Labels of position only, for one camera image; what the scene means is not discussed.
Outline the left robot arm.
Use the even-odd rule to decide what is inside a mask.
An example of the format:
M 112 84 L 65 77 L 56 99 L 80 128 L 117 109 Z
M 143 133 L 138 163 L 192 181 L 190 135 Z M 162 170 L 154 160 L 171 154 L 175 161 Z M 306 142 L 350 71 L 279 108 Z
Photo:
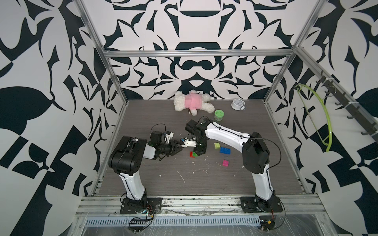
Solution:
M 147 190 L 142 184 L 139 169 L 142 160 L 162 160 L 174 156 L 183 150 L 181 142 L 170 139 L 164 141 L 158 136 L 151 136 L 150 140 L 123 136 L 108 160 L 109 168 L 113 169 L 126 189 L 126 197 L 122 205 L 127 207 L 127 213 L 139 212 L 147 208 Z

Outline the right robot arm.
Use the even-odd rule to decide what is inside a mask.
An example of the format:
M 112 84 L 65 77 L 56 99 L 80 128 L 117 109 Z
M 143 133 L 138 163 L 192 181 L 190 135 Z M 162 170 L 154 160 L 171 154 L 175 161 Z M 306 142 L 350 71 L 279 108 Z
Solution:
M 196 146 L 194 152 L 203 155 L 207 151 L 208 140 L 224 143 L 240 153 L 244 167 L 253 175 L 257 200 L 267 203 L 274 196 L 274 189 L 268 174 L 270 151 L 259 133 L 242 133 L 208 119 L 191 120 L 185 130 L 194 137 Z

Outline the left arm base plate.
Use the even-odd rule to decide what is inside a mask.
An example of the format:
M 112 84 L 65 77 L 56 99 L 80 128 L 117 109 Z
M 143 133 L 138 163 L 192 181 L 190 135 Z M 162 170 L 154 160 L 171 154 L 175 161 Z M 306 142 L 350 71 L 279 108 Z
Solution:
M 141 200 L 132 200 L 124 198 L 120 209 L 120 214 L 143 214 L 147 211 L 155 213 L 161 210 L 162 198 L 143 198 Z

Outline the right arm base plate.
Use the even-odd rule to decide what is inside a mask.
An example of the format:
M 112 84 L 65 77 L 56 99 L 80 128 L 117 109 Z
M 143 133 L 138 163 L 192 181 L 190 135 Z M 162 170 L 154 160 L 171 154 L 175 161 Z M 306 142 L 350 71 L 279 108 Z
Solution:
M 240 197 L 240 206 L 243 212 L 283 212 L 283 205 L 276 195 L 272 195 L 269 200 L 264 200 L 258 196 Z

